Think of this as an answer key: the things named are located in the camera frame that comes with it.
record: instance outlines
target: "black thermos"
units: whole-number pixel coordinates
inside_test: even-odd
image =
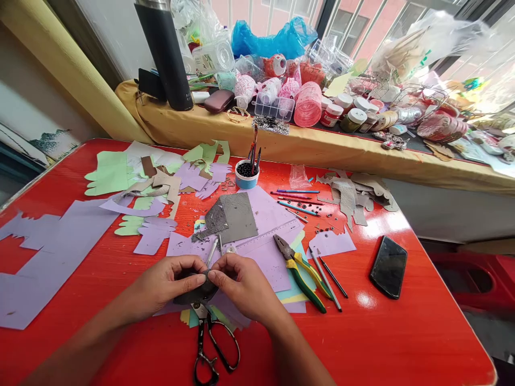
[[[173,25],[170,0],[136,0],[134,7],[170,107],[177,111],[190,110],[193,100]]]

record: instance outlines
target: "ruler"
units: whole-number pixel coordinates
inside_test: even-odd
[[[271,231],[268,231],[266,233],[263,233],[259,236],[254,237],[250,240],[244,241],[241,244],[236,245],[236,247],[238,248],[238,253],[240,255],[244,256],[245,253],[250,252],[254,249],[257,249],[260,246],[265,245],[266,243],[268,243],[270,241],[273,241],[274,234],[276,234],[276,233],[279,233],[279,232],[289,233],[289,232],[294,231],[295,229],[298,229],[300,232],[303,227],[304,226],[297,219],[293,219],[291,221],[286,222],[283,225],[280,225],[280,226],[272,229]]]

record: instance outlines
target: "green and yellow pliers handle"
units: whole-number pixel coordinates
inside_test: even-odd
[[[297,263],[293,259],[286,260],[286,268],[288,268],[293,278],[295,279],[295,283],[299,286],[300,290],[307,296],[309,300],[318,308],[318,311],[325,314],[326,308],[323,306],[323,303],[318,298],[317,294],[315,294],[311,288],[304,282],[302,276],[300,276],[299,267],[297,267]]]
[[[311,278],[317,285],[318,289],[320,291],[322,291],[323,295],[330,300],[334,300],[333,296],[331,295],[331,292],[329,291],[327,286],[323,283],[322,278],[320,277],[320,275],[318,274],[316,269],[313,268],[309,263],[305,262],[302,259],[302,255],[299,252],[295,253],[293,259],[297,262],[297,264],[300,264],[300,266],[302,268],[304,268],[307,271],[307,273],[310,274]]]

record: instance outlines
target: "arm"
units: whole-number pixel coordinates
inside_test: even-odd
[[[242,314],[260,322],[268,330],[282,384],[335,385],[254,260],[226,254],[212,269],[208,274],[209,280],[232,300]],[[226,273],[236,276],[236,279],[231,279]]]
[[[41,364],[22,385],[88,385],[128,325],[152,316],[174,297],[205,282],[203,274],[174,280],[188,268],[196,272],[207,269],[198,256],[192,255],[165,257],[150,267]]]

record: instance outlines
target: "yellow tablecloth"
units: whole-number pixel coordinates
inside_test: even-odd
[[[132,80],[121,83],[116,95],[160,145],[191,149],[210,139],[228,140],[231,154],[248,156],[253,140],[251,118],[233,123],[225,113],[213,115],[199,106],[176,112],[146,94],[142,104]],[[377,142],[362,138],[290,125],[289,136],[261,131],[258,142],[262,159],[268,161],[334,167],[437,188],[515,197],[515,179],[495,173],[489,166],[458,160],[443,162],[413,151],[383,150]]]

